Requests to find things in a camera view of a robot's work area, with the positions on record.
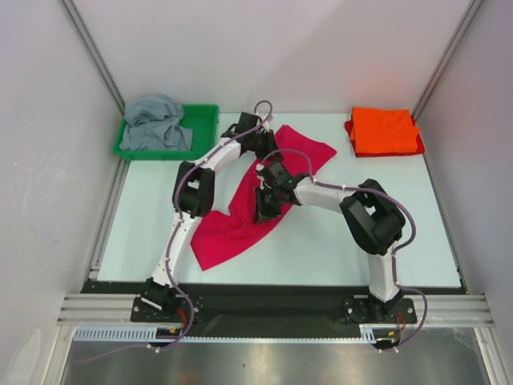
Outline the crimson red t shirt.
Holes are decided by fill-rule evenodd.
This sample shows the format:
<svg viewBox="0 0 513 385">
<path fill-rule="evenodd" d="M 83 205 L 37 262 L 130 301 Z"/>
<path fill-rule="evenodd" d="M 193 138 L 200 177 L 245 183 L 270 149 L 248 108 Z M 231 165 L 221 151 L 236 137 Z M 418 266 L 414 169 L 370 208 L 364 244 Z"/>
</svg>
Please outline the crimson red t shirt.
<svg viewBox="0 0 513 385">
<path fill-rule="evenodd" d="M 289 125 L 281 126 L 275 138 L 279 148 L 298 150 L 308 156 L 313 173 L 317 173 L 337 155 L 336 149 L 302 135 Z M 253 222 L 256 212 L 255 188 L 260 186 L 256 175 L 258 163 L 258 160 L 254 160 L 244 174 L 228 205 L 228 213 L 212 210 L 196 229 L 191 247 L 202 270 L 224 263 L 254 246 L 272 232 L 292 208 L 291 204 L 284 205 L 281 217 L 259 224 Z"/>
</svg>

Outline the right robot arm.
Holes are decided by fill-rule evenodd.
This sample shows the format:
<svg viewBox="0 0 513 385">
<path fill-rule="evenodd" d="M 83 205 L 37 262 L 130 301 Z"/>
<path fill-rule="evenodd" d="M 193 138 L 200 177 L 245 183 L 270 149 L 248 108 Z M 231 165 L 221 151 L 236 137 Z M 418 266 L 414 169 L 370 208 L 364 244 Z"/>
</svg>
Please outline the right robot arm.
<svg viewBox="0 0 513 385">
<path fill-rule="evenodd" d="M 401 290 L 394 282 L 392 248 L 406 223 L 398 205 L 375 180 L 367 186 L 348 188 L 315 180 L 305 173 L 281 176 L 257 173 L 255 224 L 281 217 L 286 205 L 313 206 L 340 213 L 353 240 L 368 257 L 370 313 L 388 322 L 398 313 Z"/>
</svg>

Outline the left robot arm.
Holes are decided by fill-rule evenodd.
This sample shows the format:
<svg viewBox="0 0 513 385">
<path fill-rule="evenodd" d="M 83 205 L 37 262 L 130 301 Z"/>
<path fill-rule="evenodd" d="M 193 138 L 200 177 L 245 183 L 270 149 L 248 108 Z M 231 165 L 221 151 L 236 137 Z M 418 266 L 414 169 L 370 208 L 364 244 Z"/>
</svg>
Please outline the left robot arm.
<svg viewBox="0 0 513 385">
<path fill-rule="evenodd" d="M 264 126 L 238 132 L 235 127 L 232 125 L 204 156 L 193 162 L 184 161 L 179 166 L 172 194 L 175 214 L 168 243 L 141 294 L 148 311 L 160 321 L 167 321 L 176 313 L 179 291 L 173 273 L 198 225 L 212 210 L 216 176 L 246 152 L 254 153 L 261 160 L 277 149 L 270 128 Z"/>
</svg>

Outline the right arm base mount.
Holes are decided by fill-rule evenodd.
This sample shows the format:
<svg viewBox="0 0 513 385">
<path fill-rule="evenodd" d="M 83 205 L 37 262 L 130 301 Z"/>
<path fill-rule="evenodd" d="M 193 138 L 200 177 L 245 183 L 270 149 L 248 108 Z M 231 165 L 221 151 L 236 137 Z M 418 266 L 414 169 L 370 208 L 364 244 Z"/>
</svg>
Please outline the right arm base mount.
<svg viewBox="0 0 513 385">
<path fill-rule="evenodd" d="M 384 303 L 371 295 L 349 296 L 343 300 L 342 311 L 344 320 L 352 324 L 392 325 L 400 321 L 411 325 L 418 321 L 413 301 L 404 297 Z"/>
</svg>

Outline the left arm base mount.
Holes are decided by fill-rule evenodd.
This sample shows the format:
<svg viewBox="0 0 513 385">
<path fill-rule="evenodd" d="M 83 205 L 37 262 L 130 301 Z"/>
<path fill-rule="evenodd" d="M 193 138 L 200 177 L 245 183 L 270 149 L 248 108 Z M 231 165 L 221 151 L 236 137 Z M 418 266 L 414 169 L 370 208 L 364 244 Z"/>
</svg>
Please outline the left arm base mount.
<svg viewBox="0 0 513 385">
<path fill-rule="evenodd" d="M 207 321 L 207 316 L 203 312 L 203 299 L 197 295 L 191 295 L 194 323 L 203 323 Z M 191 308 L 183 296 L 177 296 L 176 301 L 166 310 L 159 310 L 156 307 L 146 303 L 140 296 L 136 296 L 132 304 L 130 321 L 138 323 L 178 323 L 183 321 L 185 315 L 186 321 L 191 317 Z"/>
</svg>

